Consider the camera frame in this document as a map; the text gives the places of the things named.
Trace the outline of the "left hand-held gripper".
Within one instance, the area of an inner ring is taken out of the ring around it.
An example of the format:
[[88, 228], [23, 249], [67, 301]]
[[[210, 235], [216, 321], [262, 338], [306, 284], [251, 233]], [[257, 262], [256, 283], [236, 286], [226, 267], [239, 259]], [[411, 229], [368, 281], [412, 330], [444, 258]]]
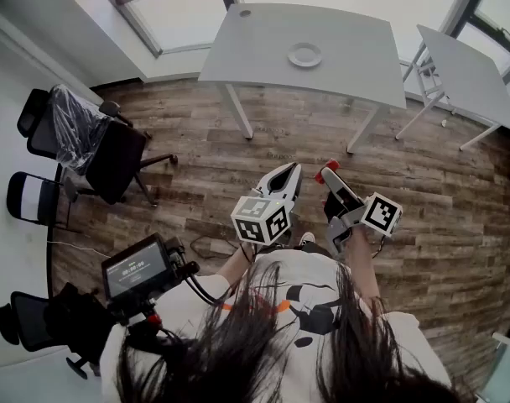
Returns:
[[292, 227], [292, 211], [303, 180], [301, 164], [291, 162], [268, 172], [241, 196], [231, 213], [237, 236], [243, 242], [272, 244]]

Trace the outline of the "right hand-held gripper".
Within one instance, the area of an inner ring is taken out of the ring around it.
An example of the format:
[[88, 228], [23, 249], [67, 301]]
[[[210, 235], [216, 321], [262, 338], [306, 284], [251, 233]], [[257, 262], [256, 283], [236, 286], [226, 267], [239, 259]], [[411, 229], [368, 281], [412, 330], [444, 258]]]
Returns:
[[325, 232], [332, 255], [344, 251], [351, 229], [364, 225], [391, 238], [403, 214], [402, 207], [376, 192], [362, 200], [331, 168], [324, 167], [321, 177], [330, 191], [324, 203], [328, 221]]

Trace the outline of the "small red object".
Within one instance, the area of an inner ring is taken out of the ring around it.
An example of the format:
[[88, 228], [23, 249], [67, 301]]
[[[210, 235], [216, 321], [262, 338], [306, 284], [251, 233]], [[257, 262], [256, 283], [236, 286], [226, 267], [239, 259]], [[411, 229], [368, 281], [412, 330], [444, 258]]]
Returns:
[[325, 168], [328, 168], [328, 169], [332, 170], [333, 172], [336, 172], [340, 168], [340, 164], [335, 159], [328, 160], [324, 164], [324, 166], [314, 176], [314, 179], [319, 184], [323, 184], [325, 182], [324, 178], [323, 178], [323, 175], [322, 175], [322, 170], [325, 169]]

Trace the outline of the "white round plate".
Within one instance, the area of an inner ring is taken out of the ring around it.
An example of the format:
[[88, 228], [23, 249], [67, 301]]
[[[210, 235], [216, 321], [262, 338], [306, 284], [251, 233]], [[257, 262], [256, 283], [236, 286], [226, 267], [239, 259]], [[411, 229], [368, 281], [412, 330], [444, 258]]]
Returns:
[[300, 68], [314, 68], [322, 61], [321, 50], [314, 44], [293, 44], [287, 54], [289, 62]]

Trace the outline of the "person's left forearm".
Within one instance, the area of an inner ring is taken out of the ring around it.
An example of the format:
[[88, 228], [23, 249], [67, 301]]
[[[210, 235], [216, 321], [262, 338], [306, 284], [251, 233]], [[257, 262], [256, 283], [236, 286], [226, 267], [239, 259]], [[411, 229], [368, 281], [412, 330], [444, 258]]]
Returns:
[[248, 242], [242, 242], [237, 251], [216, 272], [232, 288], [243, 277], [254, 261], [254, 251]]

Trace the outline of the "person's right forearm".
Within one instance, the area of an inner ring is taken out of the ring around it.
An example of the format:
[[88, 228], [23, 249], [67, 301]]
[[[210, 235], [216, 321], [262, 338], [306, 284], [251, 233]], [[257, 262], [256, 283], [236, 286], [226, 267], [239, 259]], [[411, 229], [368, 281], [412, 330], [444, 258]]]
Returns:
[[353, 227], [345, 246], [345, 262], [351, 270], [356, 292], [372, 310], [380, 301], [380, 290], [365, 227]]

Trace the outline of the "person's dark trousers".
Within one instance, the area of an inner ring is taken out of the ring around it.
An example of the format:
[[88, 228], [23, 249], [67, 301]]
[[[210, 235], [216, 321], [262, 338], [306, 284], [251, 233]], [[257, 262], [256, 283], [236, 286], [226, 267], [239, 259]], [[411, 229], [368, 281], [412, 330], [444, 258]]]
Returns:
[[301, 243], [301, 244], [295, 246], [294, 249], [308, 253], [308, 254], [319, 254], [319, 255], [325, 256], [328, 259], [333, 259], [333, 256], [327, 249], [319, 246], [319, 244], [317, 244], [315, 242], [311, 242], [311, 241], [304, 242], [304, 243]]

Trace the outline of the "person's white printed shirt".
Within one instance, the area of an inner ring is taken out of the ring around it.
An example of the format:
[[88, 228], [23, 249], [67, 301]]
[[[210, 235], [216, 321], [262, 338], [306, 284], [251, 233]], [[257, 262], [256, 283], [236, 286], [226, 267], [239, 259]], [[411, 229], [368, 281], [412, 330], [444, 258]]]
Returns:
[[181, 339], [137, 350], [122, 325], [100, 359], [106, 403], [460, 403], [418, 320], [371, 310], [346, 264], [319, 254], [261, 254], [232, 288], [200, 278], [156, 303]]

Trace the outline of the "white table with grommet hole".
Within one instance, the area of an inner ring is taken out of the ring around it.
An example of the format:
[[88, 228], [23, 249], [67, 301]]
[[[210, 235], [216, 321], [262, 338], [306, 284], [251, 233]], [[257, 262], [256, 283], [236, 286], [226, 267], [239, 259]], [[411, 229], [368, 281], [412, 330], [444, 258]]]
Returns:
[[[289, 48], [316, 45], [314, 68], [292, 65]], [[372, 110], [348, 143], [357, 152], [391, 110], [407, 107], [402, 71], [389, 22], [330, 8], [282, 4], [232, 4], [200, 72], [216, 85], [242, 136], [253, 131], [234, 90], [236, 85], [319, 92], [368, 102]]]

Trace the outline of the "black monitor screen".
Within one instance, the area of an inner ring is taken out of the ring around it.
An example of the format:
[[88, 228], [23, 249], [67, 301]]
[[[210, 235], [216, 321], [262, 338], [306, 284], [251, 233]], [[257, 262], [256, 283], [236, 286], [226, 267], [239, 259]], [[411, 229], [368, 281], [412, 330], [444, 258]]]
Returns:
[[130, 301], [136, 296], [147, 300], [177, 278], [164, 240], [158, 233], [104, 260], [101, 273], [109, 303]]

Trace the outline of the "black plastic-wrapped office chair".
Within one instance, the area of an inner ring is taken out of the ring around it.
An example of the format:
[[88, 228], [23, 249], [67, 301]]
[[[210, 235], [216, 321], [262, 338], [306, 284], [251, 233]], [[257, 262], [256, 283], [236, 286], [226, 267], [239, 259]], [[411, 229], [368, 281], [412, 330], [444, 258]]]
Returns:
[[33, 89], [17, 128], [27, 139], [31, 154], [55, 160], [84, 176], [91, 187], [88, 192], [110, 205], [124, 202], [126, 189], [136, 181], [155, 207], [157, 202], [141, 181], [141, 170], [166, 160], [178, 164], [176, 154], [144, 159], [145, 146], [152, 136], [138, 131], [120, 113], [116, 102], [96, 105], [62, 84], [48, 91]]

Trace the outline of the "white table with crossed legs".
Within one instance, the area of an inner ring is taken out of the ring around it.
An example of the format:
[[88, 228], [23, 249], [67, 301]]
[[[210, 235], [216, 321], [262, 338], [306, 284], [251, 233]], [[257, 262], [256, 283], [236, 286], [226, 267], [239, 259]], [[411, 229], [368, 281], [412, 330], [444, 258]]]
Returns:
[[447, 99], [453, 112], [482, 118], [490, 127], [460, 147], [469, 149], [500, 127], [510, 129], [510, 97], [494, 61], [457, 39], [419, 24], [421, 48], [403, 75], [414, 73], [424, 108], [395, 135], [405, 132], [440, 100]]

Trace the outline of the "dark-framed window with open sash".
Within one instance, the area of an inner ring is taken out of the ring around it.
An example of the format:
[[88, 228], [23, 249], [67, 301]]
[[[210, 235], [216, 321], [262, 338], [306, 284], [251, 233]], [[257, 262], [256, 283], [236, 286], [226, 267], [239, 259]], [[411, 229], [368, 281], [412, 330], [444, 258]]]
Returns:
[[156, 58], [211, 47], [233, 3], [243, 0], [109, 0]]

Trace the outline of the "black and white folding chair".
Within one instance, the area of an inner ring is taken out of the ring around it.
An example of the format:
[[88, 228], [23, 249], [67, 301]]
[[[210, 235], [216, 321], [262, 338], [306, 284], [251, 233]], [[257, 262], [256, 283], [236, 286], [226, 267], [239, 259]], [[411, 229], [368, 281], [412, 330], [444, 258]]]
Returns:
[[[57, 219], [61, 191], [65, 192], [69, 202], [64, 222]], [[61, 183], [18, 171], [9, 179], [6, 206], [8, 213], [18, 220], [79, 233], [69, 227], [71, 205], [78, 196], [78, 190], [69, 178]]]

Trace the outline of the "black mesh office chair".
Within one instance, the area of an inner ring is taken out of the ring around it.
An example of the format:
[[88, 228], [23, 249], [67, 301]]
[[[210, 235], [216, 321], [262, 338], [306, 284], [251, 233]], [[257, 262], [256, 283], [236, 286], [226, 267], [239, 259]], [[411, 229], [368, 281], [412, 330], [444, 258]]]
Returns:
[[101, 375], [100, 357], [114, 324], [95, 291], [80, 293], [71, 283], [49, 299], [15, 291], [0, 306], [0, 333], [8, 343], [29, 352], [66, 346], [80, 356], [66, 362], [82, 379], [87, 378], [85, 364], [96, 377]]

